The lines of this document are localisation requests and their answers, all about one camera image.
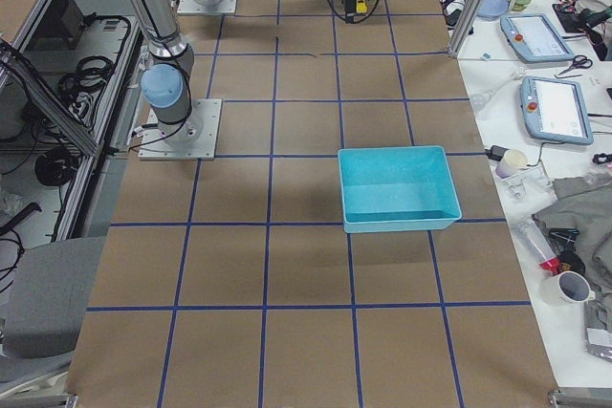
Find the yellow toy beetle car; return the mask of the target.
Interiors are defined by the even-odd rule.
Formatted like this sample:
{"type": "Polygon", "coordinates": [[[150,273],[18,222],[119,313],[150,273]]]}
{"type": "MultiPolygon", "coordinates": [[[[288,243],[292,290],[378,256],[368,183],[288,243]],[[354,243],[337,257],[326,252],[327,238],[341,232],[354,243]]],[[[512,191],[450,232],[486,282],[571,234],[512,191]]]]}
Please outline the yellow toy beetle car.
{"type": "Polygon", "coordinates": [[[367,4],[365,0],[356,0],[356,14],[357,15],[367,14],[367,4]]]}

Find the teal plastic bin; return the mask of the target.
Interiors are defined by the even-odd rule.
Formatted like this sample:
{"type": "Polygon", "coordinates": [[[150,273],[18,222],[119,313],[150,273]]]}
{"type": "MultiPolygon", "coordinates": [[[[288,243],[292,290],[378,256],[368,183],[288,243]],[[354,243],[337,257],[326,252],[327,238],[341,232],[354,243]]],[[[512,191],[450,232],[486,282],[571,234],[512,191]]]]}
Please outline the teal plastic bin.
{"type": "Polygon", "coordinates": [[[345,148],[338,162],[347,233],[441,230],[462,218],[439,145],[345,148]]]}

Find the far blue teach pendant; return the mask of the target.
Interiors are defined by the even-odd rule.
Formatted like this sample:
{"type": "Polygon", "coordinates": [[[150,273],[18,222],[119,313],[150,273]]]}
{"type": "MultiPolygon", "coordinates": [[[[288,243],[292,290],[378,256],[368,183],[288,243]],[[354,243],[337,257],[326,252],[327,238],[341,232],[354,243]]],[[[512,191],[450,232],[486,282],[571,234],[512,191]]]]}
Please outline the far blue teach pendant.
{"type": "Polygon", "coordinates": [[[575,57],[545,14],[504,14],[499,25],[511,48],[526,63],[563,62],[575,57]]]}

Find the blue teach pendant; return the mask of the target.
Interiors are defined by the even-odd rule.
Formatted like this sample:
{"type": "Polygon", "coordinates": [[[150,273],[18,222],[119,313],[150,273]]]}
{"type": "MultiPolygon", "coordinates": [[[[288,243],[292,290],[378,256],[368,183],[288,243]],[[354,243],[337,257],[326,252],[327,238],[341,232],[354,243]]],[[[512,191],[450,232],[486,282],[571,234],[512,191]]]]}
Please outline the blue teach pendant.
{"type": "Polygon", "coordinates": [[[511,48],[526,63],[563,62],[575,57],[545,14],[504,14],[499,25],[511,48]]]}
{"type": "Polygon", "coordinates": [[[525,127],[532,138],[575,145],[594,142],[577,82],[525,76],[519,95],[525,127]]]}

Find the white paper cup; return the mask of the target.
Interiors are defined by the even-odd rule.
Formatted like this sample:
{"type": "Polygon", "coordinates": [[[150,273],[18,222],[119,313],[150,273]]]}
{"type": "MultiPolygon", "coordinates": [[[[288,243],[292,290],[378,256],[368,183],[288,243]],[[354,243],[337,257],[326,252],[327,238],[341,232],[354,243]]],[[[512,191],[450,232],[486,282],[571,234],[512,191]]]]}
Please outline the white paper cup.
{"type": "Polygon", "coordinates": [[[522,171],[527,164],[528,158],[522,151],[509,149],[495,167],[495,174],[500,179],[506,179],[522,171]]]}

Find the near blue teach pendant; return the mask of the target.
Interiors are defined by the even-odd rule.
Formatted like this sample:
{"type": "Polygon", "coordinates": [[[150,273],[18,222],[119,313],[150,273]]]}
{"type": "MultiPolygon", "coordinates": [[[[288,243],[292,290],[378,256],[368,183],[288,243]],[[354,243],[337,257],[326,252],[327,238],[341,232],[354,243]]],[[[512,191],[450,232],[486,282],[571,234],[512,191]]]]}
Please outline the near blue teach pendant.
{"type": "Polygon", "coordinates": [[[519,95],[525,127],[532,138],[575,145],[594,142],[577,82],[525,76],[519,95]]]}

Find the black scissors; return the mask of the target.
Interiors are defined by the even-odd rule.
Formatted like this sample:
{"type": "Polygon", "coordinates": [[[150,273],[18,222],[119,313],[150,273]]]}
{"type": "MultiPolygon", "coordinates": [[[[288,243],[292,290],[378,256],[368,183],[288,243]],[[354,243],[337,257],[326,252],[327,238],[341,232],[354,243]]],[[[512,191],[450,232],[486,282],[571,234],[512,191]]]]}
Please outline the black scissors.
{"type": "Polygon", "coordinates": [[[555,74],[555,78],[565,78],[571,71],[578,69],[589,69],[593,66],[593,60],[584,54],[577,54],[571,64],[564,70],[555,74]]]}

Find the grey cloth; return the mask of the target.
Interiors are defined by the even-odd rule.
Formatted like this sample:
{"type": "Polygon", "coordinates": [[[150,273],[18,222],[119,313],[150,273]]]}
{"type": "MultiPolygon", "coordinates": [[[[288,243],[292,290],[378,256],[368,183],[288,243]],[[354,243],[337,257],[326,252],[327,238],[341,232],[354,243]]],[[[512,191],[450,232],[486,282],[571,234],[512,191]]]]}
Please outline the grey cloth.
{"type": "Polygon", "coordinates": [[[602,293],[611,292],[611,177],[591,174],[556,179],[557,200],[533,219],[542,232],[574,228],[575,252],[585,265],[585,277],[602,293]]]}

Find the white mug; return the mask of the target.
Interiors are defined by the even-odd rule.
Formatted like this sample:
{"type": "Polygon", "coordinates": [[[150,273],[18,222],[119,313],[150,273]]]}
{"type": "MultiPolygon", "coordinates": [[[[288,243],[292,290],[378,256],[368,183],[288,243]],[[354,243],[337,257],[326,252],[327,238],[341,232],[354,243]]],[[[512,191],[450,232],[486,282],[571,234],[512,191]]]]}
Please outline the white mug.
{"type": "Polygon", "coordinates": [[[573,271],[545,279],[540,284],[539,293],[542,300],[551,306],[583,304],[596,298],[588,281],[573,271]]]}

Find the grey chair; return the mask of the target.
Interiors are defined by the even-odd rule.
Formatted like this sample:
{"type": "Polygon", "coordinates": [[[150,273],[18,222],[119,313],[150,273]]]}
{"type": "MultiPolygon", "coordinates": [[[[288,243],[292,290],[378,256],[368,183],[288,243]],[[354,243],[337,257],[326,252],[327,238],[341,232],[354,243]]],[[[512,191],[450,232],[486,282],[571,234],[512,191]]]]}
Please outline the grey chair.
{"type": "Polygon", "coordinates": [[[25,251],[2,315],[2,396],[70,367],[105,240],[75,238],[25,251]]]}

